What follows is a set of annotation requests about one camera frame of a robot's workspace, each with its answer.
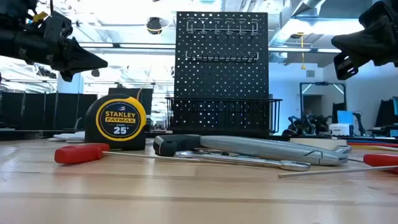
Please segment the black partition panels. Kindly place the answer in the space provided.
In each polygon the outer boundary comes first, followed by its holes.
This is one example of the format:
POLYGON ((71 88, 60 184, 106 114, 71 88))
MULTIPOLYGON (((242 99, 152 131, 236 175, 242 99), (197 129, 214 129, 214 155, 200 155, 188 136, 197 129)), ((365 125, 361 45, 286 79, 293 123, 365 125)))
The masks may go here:
POLYGON ((83 129, 96 95, 74 93, 0 94, 0 128, 15 130, 83 129))

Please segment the silver ventilation duct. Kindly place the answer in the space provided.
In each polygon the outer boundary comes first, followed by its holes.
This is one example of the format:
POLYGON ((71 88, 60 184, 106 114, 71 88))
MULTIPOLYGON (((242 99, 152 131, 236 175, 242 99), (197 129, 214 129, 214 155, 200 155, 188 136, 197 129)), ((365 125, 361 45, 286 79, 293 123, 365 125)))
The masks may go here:
POLYGON ((317 19, 326 0, 283 0, 279 28, 269 41, 270 47, 281 47, 292 36, 309 34, 311 25, 305 19, 317 19))

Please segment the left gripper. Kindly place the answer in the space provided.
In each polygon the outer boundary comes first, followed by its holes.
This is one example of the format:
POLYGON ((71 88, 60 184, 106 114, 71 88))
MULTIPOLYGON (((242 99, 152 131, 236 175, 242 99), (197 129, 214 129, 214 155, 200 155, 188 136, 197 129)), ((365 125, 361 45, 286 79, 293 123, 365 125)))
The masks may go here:
POLYGON ((84 72, 106 68, 108 62, 82 48, 70 32, 61 32, 55 42, 45 40, 33 32, 12 32, 12 56, 26 63, 42 63, 61 71, 66 82, 73 80, 72 72, 84 72))

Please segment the black metal rack frame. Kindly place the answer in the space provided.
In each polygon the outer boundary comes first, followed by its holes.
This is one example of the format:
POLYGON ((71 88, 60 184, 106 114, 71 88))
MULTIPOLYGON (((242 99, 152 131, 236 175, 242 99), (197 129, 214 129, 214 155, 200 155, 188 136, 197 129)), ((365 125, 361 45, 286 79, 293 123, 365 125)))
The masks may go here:
POLYGON ((299 85, 300 113, 329 117, 327 124, 337 122, 336 110, 346 110, 346 85, 333 82, 302 82, 299 85))

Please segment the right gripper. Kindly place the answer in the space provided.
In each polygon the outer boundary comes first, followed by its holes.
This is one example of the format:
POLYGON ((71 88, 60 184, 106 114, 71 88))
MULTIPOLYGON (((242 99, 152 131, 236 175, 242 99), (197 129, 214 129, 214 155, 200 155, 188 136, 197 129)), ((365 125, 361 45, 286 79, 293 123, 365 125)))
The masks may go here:
POLYGON ((381 16, 365 30, 336 35, 331 44, 341 53, 333 59, 338 80, 347 80, 358 73, 351 57, 372 60, 375 66, 398 62, 398 37, 395 24, 381 16))

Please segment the yellow black tape measure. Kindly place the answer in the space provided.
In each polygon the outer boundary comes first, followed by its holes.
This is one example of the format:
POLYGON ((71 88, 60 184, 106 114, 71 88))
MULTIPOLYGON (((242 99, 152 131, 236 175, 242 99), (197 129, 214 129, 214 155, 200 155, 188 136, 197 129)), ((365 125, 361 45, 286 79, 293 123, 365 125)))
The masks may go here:
POLYGON ((105 143, 110 149, 141 151, 146 147, 147 114, 131 96, 106 95, 91 104, 85 115, 85 142, 105 143))

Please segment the blue screen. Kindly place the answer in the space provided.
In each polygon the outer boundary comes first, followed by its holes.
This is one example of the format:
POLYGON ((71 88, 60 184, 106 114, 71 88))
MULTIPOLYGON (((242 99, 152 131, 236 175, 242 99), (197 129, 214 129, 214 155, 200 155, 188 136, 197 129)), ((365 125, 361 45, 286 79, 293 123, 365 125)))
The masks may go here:
POLYGON ((354 114, 352 111, 337 111, 337 120, 341 124, 354 125, 354 114))

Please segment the white box device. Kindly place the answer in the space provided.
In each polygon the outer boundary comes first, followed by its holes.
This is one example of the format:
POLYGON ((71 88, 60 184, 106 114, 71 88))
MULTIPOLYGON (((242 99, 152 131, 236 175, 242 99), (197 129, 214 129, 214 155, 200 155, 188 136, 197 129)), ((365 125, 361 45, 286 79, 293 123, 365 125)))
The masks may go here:
POLYGON ((353 128, 354 126, 352 124, 347 123, 333 123, 329 125, 331 136, 353 136, 353 128))

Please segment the white cylinder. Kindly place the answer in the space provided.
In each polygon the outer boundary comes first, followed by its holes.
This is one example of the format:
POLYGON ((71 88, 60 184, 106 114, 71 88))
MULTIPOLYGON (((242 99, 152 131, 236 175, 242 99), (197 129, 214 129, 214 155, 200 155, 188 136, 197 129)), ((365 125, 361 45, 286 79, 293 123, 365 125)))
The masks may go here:
POLYGON ((57 77, 57 91, 59 93, 83 93, 84 77, 81 73, 74 74, 71 82, 66 82, 61 75, 57 77))

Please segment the white knit work glove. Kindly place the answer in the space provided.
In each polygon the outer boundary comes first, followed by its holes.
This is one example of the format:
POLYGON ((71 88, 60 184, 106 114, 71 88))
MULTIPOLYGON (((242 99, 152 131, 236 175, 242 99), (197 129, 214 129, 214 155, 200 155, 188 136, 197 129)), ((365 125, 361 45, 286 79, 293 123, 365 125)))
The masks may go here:
POLYGON ((75 133, 62 133, 54 134, 51 138, 48 138, 51 142, 67 142, 67 143, 83 143, 85 141, 85 132, 75 133))

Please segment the black metal pegboard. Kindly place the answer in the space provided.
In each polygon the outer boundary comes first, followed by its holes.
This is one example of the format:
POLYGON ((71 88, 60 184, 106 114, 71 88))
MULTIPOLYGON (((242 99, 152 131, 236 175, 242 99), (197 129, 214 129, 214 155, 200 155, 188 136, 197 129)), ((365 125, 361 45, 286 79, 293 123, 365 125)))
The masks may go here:
POLYGON ((268 14, 266 12, 178 11, 175 43, 174 98, 269 99, 268 14), (258 35, 189 34, 188 17, 259 19, 258 35), (185 52, 254 54, 257 62, 194 62, 185 52))

